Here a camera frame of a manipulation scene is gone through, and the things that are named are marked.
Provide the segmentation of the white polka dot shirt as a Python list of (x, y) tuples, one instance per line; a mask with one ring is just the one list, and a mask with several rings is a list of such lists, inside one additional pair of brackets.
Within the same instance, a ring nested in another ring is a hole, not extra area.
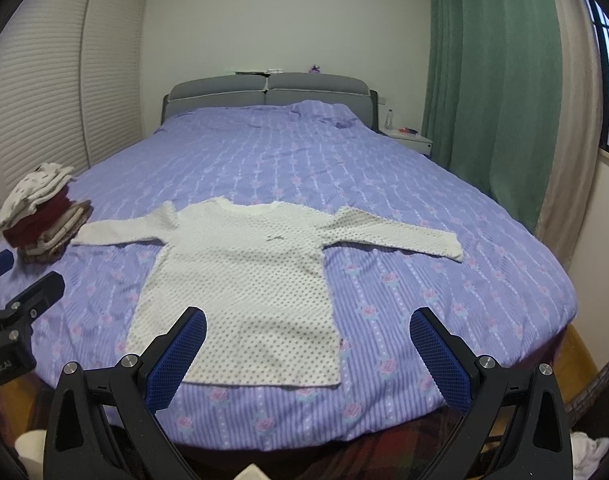
[(341, 243), (461, 261), (455, 234), (344, 207), (328, 214), (223, 197), (183, 209), (164, 203), (144, 217), (86, 224), (76, 243), (157, 242), (126, 338), (143, 351), (188, 307), (203, 310), (207, 336), (186, 373), (195, 384), (334, 387), (341, 336), (324, 275), (324, 252)]

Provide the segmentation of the stack of folded clothes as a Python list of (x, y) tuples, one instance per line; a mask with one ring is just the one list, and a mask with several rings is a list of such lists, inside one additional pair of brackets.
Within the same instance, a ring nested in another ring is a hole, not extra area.
[(52, 264), (90, 219), (92, 202), (69, 197), (73, 166), (43, 162), (20, 179), (0, 209), (0, 232), (22, 264)]

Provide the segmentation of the white cloth on floor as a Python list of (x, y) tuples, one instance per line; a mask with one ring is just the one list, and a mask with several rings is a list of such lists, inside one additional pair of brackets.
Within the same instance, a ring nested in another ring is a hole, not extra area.
[(570, 442), (573, 452), (573, 478), (590, 479), (609, 451), (609, 437), (592, 439), (584, 432), (575, 431), (570, 434)]

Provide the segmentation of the purple floral bed cover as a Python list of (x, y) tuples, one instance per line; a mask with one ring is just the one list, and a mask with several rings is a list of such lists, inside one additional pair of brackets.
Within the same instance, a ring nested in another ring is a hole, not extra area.
[(325, 251), (341, 343), (337, 388), (185, 384), (159, 419), (176, 442), (275, 451), (350, 440), (409, 422), (442, 399), (409, 336), (430, 307), (475, 352), (530, 362), (573, 320), (573, 284), (505, 209), (425, 156), (365, 127), (344, 105), (203, 108), (73, 183), (95, 220), (224, 196), (241, 205), (342, 206), (457, 234), (462, 262), (349, 246)]

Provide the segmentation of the white louvered wardrobe doors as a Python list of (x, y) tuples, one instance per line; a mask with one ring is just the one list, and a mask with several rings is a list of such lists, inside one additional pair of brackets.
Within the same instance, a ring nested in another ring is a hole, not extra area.
[(143, 139), (145, 6), (20, 3), (0, 35), (0, 210), (42, 162), (82, 172)]

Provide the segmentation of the beige curtain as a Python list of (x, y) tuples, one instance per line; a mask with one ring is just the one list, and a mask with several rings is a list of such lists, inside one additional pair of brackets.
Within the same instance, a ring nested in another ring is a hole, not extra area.
[(562, 93), (552, 169), (536, 236), (567, 269), (587, 212), (603, 126), (599, 46), (585, 0), (554, 0)]

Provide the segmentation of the white nightstand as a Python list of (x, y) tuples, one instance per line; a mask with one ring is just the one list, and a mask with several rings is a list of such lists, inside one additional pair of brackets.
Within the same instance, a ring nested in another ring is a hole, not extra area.
[(431, 140), (425, 138), (421, 134), (416, 134), (415, 136), (409, 136), (405, 134), (397, 133), (397, 129), (393, 130), (383, 130), (385, 136), (388, 138), (395, 140), (399, 144), (409, 148), (410, 150), (416, 151), (419, 154), (422, 154), (426, 157), (431, 156), (431, 148), (433, 147), (433, 142)]

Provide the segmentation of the red item on nightstand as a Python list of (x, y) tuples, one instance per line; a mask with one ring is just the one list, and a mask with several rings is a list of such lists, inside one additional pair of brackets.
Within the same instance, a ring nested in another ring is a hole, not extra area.
[(412, 129), (412, 128), (398, 128), (397, 133), (405, 134), (406, 136), (407, 135), (415, 136), (416, 134), (419, 134), (419, 132), (417, 130)]

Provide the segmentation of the green curtain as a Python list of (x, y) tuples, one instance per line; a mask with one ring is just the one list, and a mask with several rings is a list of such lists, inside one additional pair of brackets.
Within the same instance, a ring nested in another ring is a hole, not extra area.
[(536, 229), (561, 114), (554, 0), (431, 0), (431, 158)]

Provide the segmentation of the clear plastic bottle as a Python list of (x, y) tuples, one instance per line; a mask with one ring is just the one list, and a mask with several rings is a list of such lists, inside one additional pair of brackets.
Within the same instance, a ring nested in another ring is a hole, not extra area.
[(390, 108), (387, 110), (386, 119), (385, 119), (385, 129), (393, 130), (393, 110)]

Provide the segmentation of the items on headboard shelf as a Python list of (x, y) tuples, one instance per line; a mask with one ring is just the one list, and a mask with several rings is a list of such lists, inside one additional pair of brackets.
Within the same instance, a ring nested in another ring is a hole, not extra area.
[(243, 70), (242, 68), (226, 68), (224, 70), (225, 75), (258, 75), (262, 77), (270, 77), (274, 74), (281, 74), (284, 71), (281, 68), (268, 68), (267, 70), (255, 70), (250, 68), (249, 70)]

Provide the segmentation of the grey upholstered headboard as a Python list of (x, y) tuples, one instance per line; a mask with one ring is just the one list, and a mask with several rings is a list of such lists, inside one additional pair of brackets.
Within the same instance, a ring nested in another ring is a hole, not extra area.
[(362, 80), (318, 73), (245, 73), (176, 84), (163, 97), (160, 119), (204, 107), (287, 105), (306, 100), (344, 104), (379, 130), (378, 94)]

